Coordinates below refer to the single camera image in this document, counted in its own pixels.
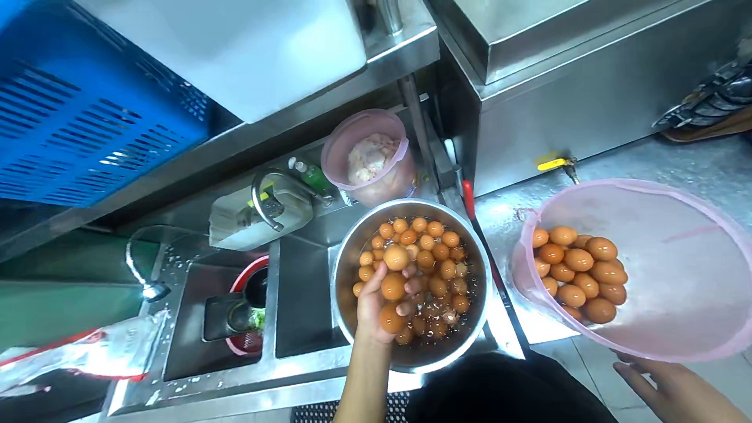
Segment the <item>black rubber mat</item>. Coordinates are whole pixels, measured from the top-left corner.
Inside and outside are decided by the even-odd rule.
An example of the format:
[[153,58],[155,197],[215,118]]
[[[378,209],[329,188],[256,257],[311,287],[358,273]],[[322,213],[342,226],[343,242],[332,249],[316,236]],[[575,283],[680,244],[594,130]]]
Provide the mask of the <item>black rubber mat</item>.
[[[395,392],[387,395],[387,418],[389,423],[407,421],[405,411],[408,408],[410,391]],[[308,404],[307,406],[293,407],[290,415],[292,423],[330,423],[334,420],[339,401],[328,403]]]

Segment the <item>red handle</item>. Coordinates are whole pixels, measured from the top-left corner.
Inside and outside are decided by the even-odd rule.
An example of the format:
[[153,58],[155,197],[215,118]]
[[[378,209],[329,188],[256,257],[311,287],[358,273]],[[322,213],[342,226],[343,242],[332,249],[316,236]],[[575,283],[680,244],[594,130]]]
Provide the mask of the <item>red handle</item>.
[[465,195],[465,210],[468,212],[470,220],[475,220],[475,198],[472,196],[472,185],[470,181],[462,181],[462,193]]

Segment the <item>hand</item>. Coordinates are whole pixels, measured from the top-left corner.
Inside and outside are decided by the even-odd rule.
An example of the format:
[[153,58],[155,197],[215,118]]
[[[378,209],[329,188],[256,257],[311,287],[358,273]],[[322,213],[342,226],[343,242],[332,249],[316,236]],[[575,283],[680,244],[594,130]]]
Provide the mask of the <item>hand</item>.
[[[396,336],[386,332],[381,327],[378,317],[381,308],[384,307],[384,303],[386,302],[381,295],[381,281],[387,275],[387,270],[387,265],[381,262],[379,268],[376,269],[376,273],[365,283],[365,286],[360,291],[360,295],[358,296],[358,329],[356,331],[356,337],[360,338],[362,336],[363,339],[375,340],[383,344],[389,344]],[[414,264],[402,270],[402,275],[408,278],[405,282],[405,292],[411,296],[397,306],[398,315],[409,316],[414,313],[417,304],[413,301],[413,296],[420,291],[420,281],[415,276],[416,273],[417,268]]]
[[728,398],[681,364],[615,352],[624,363],[614,363],[614,369],[664,423],[750,423]]

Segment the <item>egg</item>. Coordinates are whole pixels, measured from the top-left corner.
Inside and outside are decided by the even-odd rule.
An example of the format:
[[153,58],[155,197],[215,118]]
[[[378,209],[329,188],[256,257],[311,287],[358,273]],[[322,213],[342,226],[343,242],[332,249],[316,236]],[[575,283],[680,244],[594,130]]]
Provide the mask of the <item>egg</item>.
[[449,247],[442,242],[438,242],[434,245],[431,252],[433,253],[433,257],[436,257],[436,260],[439,261],[446,260],[449,257]]
[[454,231],[448,230],[441,236],[441,242],[449,248],[454,248],[459,245],[459,235]]
[[532,231],[532,247],[539,248],[548,242],[548,231],[543,228],[535,228]]
[[465,254],[465,249],[462,247],[455,247],[449,249],[449,257],[452,258],[452,260],[455,261],[462,261],[467,257],[467,254]]
[[413,332],[418,336],[423,336],[423,334],[426,333],[426,326],[428,326],[426,324],[426,321],[423,319],[423,316],[413,317],[410,325],[413,327]]
[[604,298],[593,298],[583,307],[585,317],[593,323],[603,324],[614,320],[616,306]]
[[548,239],[554,244],[570,245],[577,239],[577,231],[571,227],[555,227],[548,231]]
[[626,302],[626,289],[624,285],[600,284],[601,297],[607,299],[615,306],[621,306]]
[[418,253],[420,253],[420,248],[418,248],[415,244],[410,244],[407,247],[405,247],[405,250],[408,251],[408,255],[410,256],[410,261],[415,261],[418,258]]
[[540,277],[546,276],[550,268],[551,268],[551,265],[544,262],[540,257],[535,258],[535,269],[538,270],[538,276]]
[[394,338],[395,341],[397,341],[400,345],[407,345],[410,343],[410,341],[413,340],[413,330],[407,326],[405,326],[405,329],[402,329],[402,332],[397,333],[397,336]]
[[417,255],[418,266],[420,267],[433,267],[433,263],[436,262],[431,251],[423,250]]
[[585,304],[587,298],[584,291],[574,285],[563,285],[559,287],[559,299],[570,307],[580,307]]
[[575,272],[587,272],[593,263],[593,256],[585,250],[570,248],[564,253],[564,264]]
[[428,289],[434,297],[443,297],[447,293],[447,282],[439,278],[431,278],[428,281]]
[[561,263],[564,260],[564,249],[556,244],[546,244],[538,250],[538,257],[548,264]]
[[441,339],[447,334],[447,324],[442,320],[435,320],[429,323],[426,335],[429,338]]
[[358,269],[358,277],[363,282],[367,282],[374,273],[374,268],[370,266],[361,266],[360,269]]
[[590,275],[602,284],[624,285],[629,277],[619,266],[607,261],[596,261]]
[[394,228],[391,224],[381,224],[378,227],[378,234],[381,235],[381,238],[389,239],[394,236]]
[[575,275],[572,285],[579,287],[585,293],[585,298],[588,300],[597,297],[598,292],[600,292],[598,282],[587,273],[578,273]]
[[556,292],[559,290],[559,282],[554,278],[543,278],[543,286],[546,287],[546,291],[551,294],[552,297],[556,296]]
[[438,238],[444,234],[444,225],[442,225],[441,222],[433,221],[428,224],[427,230],[430,236]]
[[389,272],[381,281],[381,293],[387,300],[399,300],[405,296],[407,279],[400,272]]
[[415,218],[410,225],[411,228],[417,233],[421,233],[428,227],[428,222],[424,218]]
[[441,277],[444,280],[450,280],[457,274],[457,265],[452,260],[441,262]]
[[468,294],[468,283],[465,281],[465,279],[462,278],[454,278],[452,279],[452,282],[450,282],[450,285],[452,287],[452,292],[459,295],[467,295]]
[[410,263],[410,254],[401,245],[390,245],[384,252],[384,262],[389,270],[398,272],[404,270]]
[[370,264],[373,264],[374,254],[370,251],[364,251],[360,254],[360,259],[358,259],[358,262],[360,263],[360,266],[368,266]]
[[606,238],[594,236],[585,243],[585,249],[596,260],[608,261],[613,260],[619,254],[616,245]]
[[468,309],[470,309],[470,300],[464,295],[455,295],[452,297],[452,307],[454,307],[458,313],[467,313]]
[[378,314],[381,327],[387,333],[400,333],[407,325],[407,318],[397,314],[397,303],[387,303]]
[[585,235],[585,234],[577,235],[577,238],[572,243],[572,247],[584,250],[585,249],[585,243],[587,242],[588,239],[590,239],[592,237],[593,237],[592,235]]
[[386,244],[387,241],[384,238],[381,238],[381,236],[376,235],[371,240],[371,247],[374,248],[374,250],[381,250],[384,247],[384,244]]
[[405,219],[395,219],[392,227],[394,228],[394,232],[397,233],[403,233],[409,228],[408,222]]
[[557,281],[571,282],[575,278],[575,271],[569,269],[564,263],[552,264],[550,275]]
[[569,313],[570,316],[575,318],[576,321],[582,323],[582,312],[580,312],[580,310],[577,310],[575,307],[567,306],[566,304],[562,304],[562,309],[564,309],[565,312]]
[[423,235],[420,237],[420,241],[418,242],[420,244],[420,247],[424,250],[431,251],[436,245],[436,241],[433,240],[433,237],[430,235]]
[[355,285],[353,285],[353,294],[355,294],[356,297],[360,297],[360,291],[362,291],[364,286],[365,282],[356,282]]
[[418,234],[412,230],[408,229],[405,230],[405,232],[402,233],[402,236],[399,237],[399,243],[402,245],[410,245],[414,244],[418,239]]

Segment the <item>stainless steel bowl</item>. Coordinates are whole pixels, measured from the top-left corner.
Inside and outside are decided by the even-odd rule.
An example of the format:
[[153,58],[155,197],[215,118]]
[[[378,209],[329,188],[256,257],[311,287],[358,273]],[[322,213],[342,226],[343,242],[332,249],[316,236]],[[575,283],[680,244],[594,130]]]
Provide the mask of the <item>stainless steel bowl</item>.
[[393,218],[423,216],[449,226],[465,244],[468,262],[470,310],[459,330],[441,339],[437,345],[398,345],[392,351],[392,370],[403,373],[428,373],[441,369],[461,356],[478,337],[486,322],[486,304],[491,298],[492,276],[488,255],[468,221],[449,208],[423,199],[396,199],[369,211],[350,229],[342,241],[335,264],[331,298],[332,310],[342,333],[353,343],[358,321],[357,298],[353,283],[358,274],[358,258],[363,246],[376,234],[378,227]]

